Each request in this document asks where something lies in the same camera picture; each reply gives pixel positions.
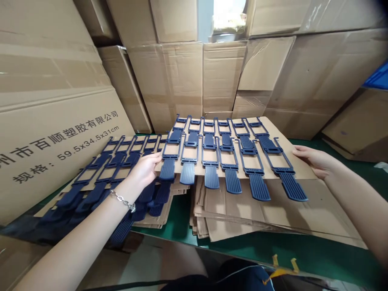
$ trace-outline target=hand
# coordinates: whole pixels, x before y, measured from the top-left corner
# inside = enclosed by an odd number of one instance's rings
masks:
[[[150,154],[139,159],[127,179],[143,190],[156,178],[155,166],[162,160],[162,153]]]
[[[322,180],[330,174],[347,169],[339,160],[320,150],[296,145],[292,153],[308,163],[315,175]]]

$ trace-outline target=chain bracelet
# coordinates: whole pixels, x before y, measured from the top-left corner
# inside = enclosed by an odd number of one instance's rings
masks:
[[[127,206],[129,208],[129,210],[131,211],[131,213],[134,213],[136,211],[136,204],[135,203],[129,204],[129,202],[126,201],[123,196],[117,195],[117,193],[114,190],[110,190],[110,193],[112,195],[115,195],[117,200],[121,201],[125,206]]]

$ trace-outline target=yellow plastic clip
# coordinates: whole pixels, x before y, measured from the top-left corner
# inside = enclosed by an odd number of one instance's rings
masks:
[[[263,284],[264,285],[267,285],[267,283],[272,279],[272,278],[275,278],[275,277],[279,277],[279,276],[283,276],[283,275],[295,275],[293,272],[289,271],[289,270],[285,270],[285,269],[277,269],[275,272],[273,272],[270,277],[267,279],[267,280],[263,280]]]
[[[299,268],[298,268],[298,265],[296,264],[296,258],[291,259],[291,264],[294,268],[294,272],[299,273]]]
[[[278,267],[279,263],[278,263],[278,255],[277,254],[274,254],[272,256],[272,260],[274,261],[274,267]]]

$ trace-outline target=forearm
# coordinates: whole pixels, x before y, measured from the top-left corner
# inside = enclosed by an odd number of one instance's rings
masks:
[[[141,189],[135,181],[124,181],[115,191],[133,204]],[[27,273],[15,290],[75,290],[128,210],[109,195]]]
[[[364,242],[388,267],[388,202],[363,178],[345,166],[325,178]]]

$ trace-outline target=green table surface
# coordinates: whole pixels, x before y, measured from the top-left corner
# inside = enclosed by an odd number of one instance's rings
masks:
[[[293,144],[309,146],[331,154],[367,180],[388,200],[388,187],[386,187],[388,174],[382,169],[374,168],[373,163],[347,160],[321,139],[312,141],[291,139],[290,141]],[[48,203],[63,187],[36,205],[34,213]],[[133,230],[267,264],[272,264],[272,256],[277,254],[279,265],[291,269],[291,259],[296,258],[298,267],[303,272],[380,289],[383,271],[368,250],[315,236],[269,232],[254,232],[218,242],[210,242],[208,238],[198,239],[193,236],[189,226],[190,203],[189,195],[175,196],[167,223],[162,229],[136,227]]]

